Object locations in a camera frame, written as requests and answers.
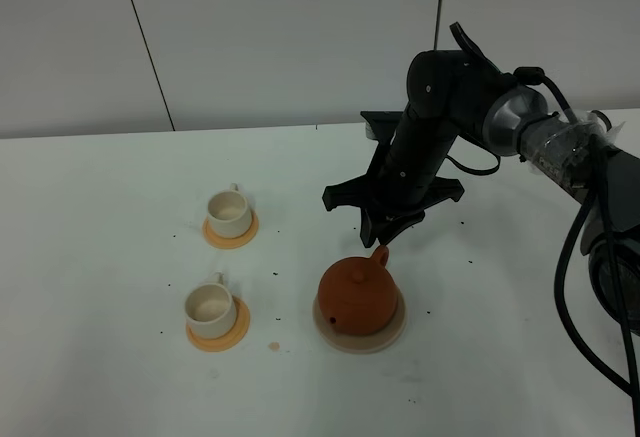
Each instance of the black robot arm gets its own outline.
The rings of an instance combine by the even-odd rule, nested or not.
[[[611,144],[597,121],[576,116],[542,69],[501,73],[458,24],[451,30],[461,50],[414,58],[403,112],[362,113],[378,147],[365,175],[325,189],[325,207],[359,207],[365,247],[376,240],[387,244],[422,221],[425,209],[462,197],[458,180],[436,176],[458,136],[496,156],[530,161],[581,204],[556,272],[562,323],[580,352],[632,396],[640,432],[640,384],[630,335],[640,334],[640,160]],[[544,97],[531,88],[540,84],[549,88],[563,114],[548,112]],[[585,221],[580,250],[589,254],[600,303],[621,324],[629,382],[588,348],[564,302],[564,275]]]

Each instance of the orange teapot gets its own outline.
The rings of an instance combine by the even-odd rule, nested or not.
[[[369,335],[384,328],[396,311],[398,290],[385,266],[389,249],[371,257],[348,257],[333,264],[318,286],[318,306],[337,333]]]

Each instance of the cup handle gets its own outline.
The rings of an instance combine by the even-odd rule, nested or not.
[[[223,284],[222,272],[216,272],[205,280],[205,283]]]
[[[370,259],[386,267],[387,261],[389,260],[389,249],[386,245],[379,245],[378,248],[373,251],[373,254],[371,254]]]

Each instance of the orange saucer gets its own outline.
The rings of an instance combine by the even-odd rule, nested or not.
[[[204,235],[204,240],[213,247],[218,249],[237,249],[238,247],[242,247],[243,245],[248,244],[251,239],[253,239],[258,233],[258,227],[260,226],[260,222],[258,222],[258,216],[255,211],[251,210],[251,227],[240,237],[235,237],[233,239],[225,239],[224,237],[220,237],[216,234],[207,219],[204,219],[202,224],[202,235]]]
[[[233,296],[233,301],[236,303],[238,317],[236,318],[236,323],[231,327],[231,330],[222,337],[218,337],[217,339],[203,339],[195,335],[187,324],[187,338],[194,347],[204,350],[205,352],[222,352],[223,350],[230,349],[242,340],[247,330],[249,330],[251,315],[249,314],[247,304],[235,295]]]
[[[393,344],[402,334],[407,323],[407,307],[404,297],[398,289],[398,306],[391,321],[381,330],[369,335],[346,335],[336,333],[324,320],[318,299],[313,300],[313,321],[320,335],[332,347],[349,354],[372,354]]]

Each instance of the black cable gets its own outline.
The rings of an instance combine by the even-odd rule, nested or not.
[[[567,119],[569,119],[569,121],[572,123],[578,123],[575,114],[573,113],[573,111],[571,111],[569,103],[564,98],[564,95],[562,95],[562,92],[560,92],[560,89],[555,85],[555,83],[546,76],[543,78],[542,82],[549,88],[553,96],[556,98],[558,104],[565,112]],[[629,328],[629,318],[627,314],[626,304],[624,302],[622,284],[620,283],[618,263],[615,254],[613,228],[611,224],[611,216],[609,215],[609,193],[606,181],[606,155],[604,154],[604,152],[604,149],[598,147],[597,137],[595,135],[592,135],[589,140],[589,156],[591,158],[594,178],[592,179],[587,196],[580,206],[580,210],[578,211],[578,214],[576,215],[576,218],[574,219],[573,224],[569,229],[569,233],[567,234],[564,245],[562,246],[562,251],[560,252],[560,258],[558,259],[558,265],[556,267],[556,275],[554,279],[554,298],[560,320],[562,321],[562,324],[564,325],[569,338],[575,344],[577,349],[591,363],[591,365],[598,369],[605,377],[607,377],[613,384],[618,386],[623,392],[631,396],[635,435],[636,437],[640,437],[640,384],[638,383],[638,367],[635,359],[633,340],[631,338],[631,330]],[[571,258],[573,247],[578,240],[580,230],[582,229],[582,226],[587,219],[587,215],[593,207],[596,195],[598,197],[600,206],[600,217],[602,219],[602,224],[604,227],[609,259],[609,270],[611,279],[613,281],[616,306],[618,309],[620,320],[620,328],[622,330],[622,340],[624,342],[627,367],[629,369],[629,382],[627,382],[611,367],[605,364],[582,339],[582,337],[578,333],[578,330],[573,325],[571,317],[569,316],[569,311],[567,309],[567,303],[564,296],[564,282],[567,273],[567,267],[569,266],[569,259]]]
[[[629,369],[629,383],[631,386],[631,401],[633,406],[633,422],[636,436],[640,436],[640,383],[638,382],[638,366],[636,363],[635,349],[629,328],[629,317],[627,306],[624,301],[622,284],[618,269],[618,261],[615,252],[615,242],[611,216],[609,215],[609,191],[607,187],[606,159],[604,149],[599,148],[595,136],[589,140],[589,154],[593,163],[596,187],[598,189],[598,202],[600,204],[600,217],[604,227],[604,235],[607,244],[607,254],[609,259],[609,273],[613,282],[613,293],[616,299],[616,307],[620,328],[622,330],[622,340],[624,351],[627,357],[627,367]]]
[[[596,117],[598,117],[604,123],[604,127],[607,130],[607,132],[611,130],[611,127],[613,126],[611,125],[611,121],[609,120],[609,117],[607,117],[607,115],[604,112],[600,110],[592,110],[591,113],[596,114]]]
[[[498,154],[494,154],[493,152],[491,152],[489,149],[487,149],[481,142],[478,142],[475,138],[473,138],[470,135],[467,134],[460,134],[460,138],[463,140],[466,140],[467,142],[469,142],[472,145],[475,145],[476,147],[480,147],[482,150],[489,152],[491,155],[493,155],[496,158],[496,165],[489,168],[489,169],[472,169],[470,167],[467,167],[466,165],[461,164],[460,162],[458,162],[456,159],[454,159],[453,157],[450,156],[446,156],[445,159],[447,159],[449,162],[451,162],[456,168],[458,168],[459,170],[461,170],[462,172],[465,172],[467,174],[471,174],[471,175],[477,175],[480,177],[483,177],[485,175],[491,175],[491,174],[495,174],[498,170],[500,170],[500,163],[502,162],[501,157]]]
[[[562,95],[562,92],[560,92],[560,89],[555,84],[555,82],[553,82],[553,80],[551,80],[546,75],[541,77],[541,82],[544,85],[546,85],[547,89],[549,89],[553,94],[553,97],[558,101],[558,104],[560,105],[560,108],[564,112],[564,115],[567,116],[567,120],[569,120],[569,122],[571,122],[572,124],[577,124],[578,118],[571,110],[571,106],[569,105],[569,102],[567,102],[567,99],[564,98],[564,95]]]
[[[580,351],[580,353],[587,359],[591,365],[593,365],[596,369],[600,371],[607,379],[613,382],[616,386],[620,388],[623,392],[627,394],[631,394],[631,386],[629,383],[624,380],[618,373],[605,364],[600,357],[598,357],[591,348],[587,345],[587,343],[582,339],[582,336],[576,329],[576,326],[573,325],[573,321],[569,316],[569,310],[567,309],[567,302],[564,296],[564,282],[567,274],[567,268],[569,267],[569,259],[571,258],[571,253],[573,252],[573,247],[578,240],[578,235],[580,235],[580,230],[584,225],[585,220],[587,220],[587,216],[591,211],[591,207],[593,207],[593,203],[596,200],[596,189],[592,187],[589,189],[587,193],[587,197],[585,198],[576,218],[569,229],[569,233],[564,241],[564,245],[562,246],[562,251],[560,252],[560,258],[558,259],[558,265],[556,267],[556,275],[553,281],[553,296],[556,302],[556,309],[558,309],[558,315],[560,316],[560,320],[562,321],[562,325],[564,326],[569,338],[576,346],[576,348]]]
[[[477,175],[479,177],[483,177],[485,175],[495,174],[498,170],[500,170],[500,160],[501,160],[500,156],[496,154],[491,154],[491,155],[493,155],[496,158],[498,163],[489,169],[472,169],[471,167],[467,167],[466,165],[461,164],[456,159],[454,159],[453,157],[449,157],[448,155],[445,157],[445,159],[447,159],[456,168],[458,168],[465,174],[471,174],[471,175]]]

